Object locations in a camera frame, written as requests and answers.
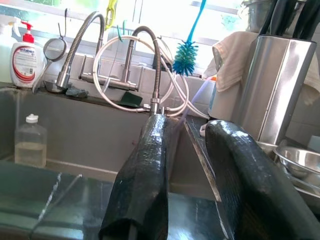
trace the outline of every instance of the plastic bottle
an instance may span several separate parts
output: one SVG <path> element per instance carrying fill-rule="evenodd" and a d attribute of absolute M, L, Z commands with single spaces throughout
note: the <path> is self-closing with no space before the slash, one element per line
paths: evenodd
<path fill-rule="evenodd" d="M 47 158 L 47 130 L 37 124 L 37 115 L 30 114 L 25 121 L 15 131 L 14 162 L 43 168 Z"/>
<path fill-rule="evenodd" d="M 17 17 L 0 15 L 0 82 L 11 83 L 10 76 L 10 57 L 11 49 L 14 43 L 17 42 L 12 37 L 12 27 L 15 34 L 20 37 L 18 23 L 21 20 Z"/>
<path fill-rule="evenodd" d="M 12 82 L 17 87 L 32 88 L 37 76 L 43 70 L 46 59 L 41 47 L 34 44 L 35 39 L 31 35 L 32 25 L 21 21 L 26 25 L 27 32 L 23 35 L 23 42 L 13 44 L 10 58 L 10 74 Z"/>

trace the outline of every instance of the faucet spout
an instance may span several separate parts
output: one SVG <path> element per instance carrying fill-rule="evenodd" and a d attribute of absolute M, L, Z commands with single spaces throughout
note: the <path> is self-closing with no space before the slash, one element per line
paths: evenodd
<path fill-rule="evenodd" d="M 155 80 L 154 80 L 154 88 L 152 93 L 152 99 L 151 99 L 151 110 L 150 114 L 155 115 L 159 111 L 160 106 L 160 99 L 159 99 L 159 90 L 160 90 L 160 77 L 161 77 L 161 53 L 160 48 L 157 42 L 157 37 L 154 34 L 154 32 L 148 28 L 147 26 L 139 26 L 136 30 L 134 30 L 132 36 L 137 36 L 140 32 L 146 32 L 150 35 L 153 45 L 154 45 L 154 54 L 155 54 Z M 134 41 L 130 40 L 129 47 L 126 53 L 125 63 L 124 63 L 124 69 L 122 72 L 122 80 L 126 83 L 129 79 L 130 74 L 130 65 L 131 65 L 131 59 L 132 59 L 132 51 L 134 49 Z"/>
<path fill-rule="evenodd" d="M 94 11 L 84 20 L 83 25 L 81 26 L 79 32 L 77 33 L 77 35 L 75 36 L 75 38 L 72 42 L 72 45 L 70 47 L 70 51 L 69 51 L 68 55 L 66 56 L 65 62 L 63 64 L 61 71 L 59 72 L 57 80 L 56 80 L 56 85 L 58 87 L 64 88 L 64 89 L 67 88 L 69 78 L 70 78 L 71 65 L 74 60 L 77 49 L 79 47 L 79 44 L 81 42 L 81 39 L 82 39 L 85 31 L 89 27 L 89 25 L 96 18 L 100 19 L 100 33 L 99 33 L 99 39 L 97 42 L 95 53 L 97 53 L 99 51 L 99 49 L 101 48 L 101 46 L 103 44 L 104 32 L 105 32 L 105 18 L 100 12 Z"/>

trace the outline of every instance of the bottle label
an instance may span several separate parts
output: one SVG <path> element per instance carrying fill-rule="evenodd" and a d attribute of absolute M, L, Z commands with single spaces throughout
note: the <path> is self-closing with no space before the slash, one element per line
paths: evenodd
<path fill-rule="evenodd" d="M 37 57 L 34 47 L 21 46 L 13 53 L 12 65 L 15 75 L 22 82 L 31 82 L 36 75 Z"/>

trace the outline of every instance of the water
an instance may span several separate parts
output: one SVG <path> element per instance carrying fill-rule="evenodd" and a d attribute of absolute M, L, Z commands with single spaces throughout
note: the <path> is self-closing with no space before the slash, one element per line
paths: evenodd
<path fill-rule="evenodd" d="M 36 142 L 19 142 L 15 145 L 14 162 L 43 168 L 46 165 L 47 145 Z"/>

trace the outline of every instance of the faucet handle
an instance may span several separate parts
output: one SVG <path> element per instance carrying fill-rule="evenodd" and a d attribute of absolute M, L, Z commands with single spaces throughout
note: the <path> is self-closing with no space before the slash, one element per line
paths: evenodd
<path fill-rule="evenodd" d="M 86 65 L 86 60 L 87 60 L 87 55 L 84 55 L 82 63 L 81 63 L 81 70 L 80 70 L 80 74 L 79 74 L 79 79 L 82 78 L 82 74 L 84 73 L 85 70 L 85 65 Z"/>

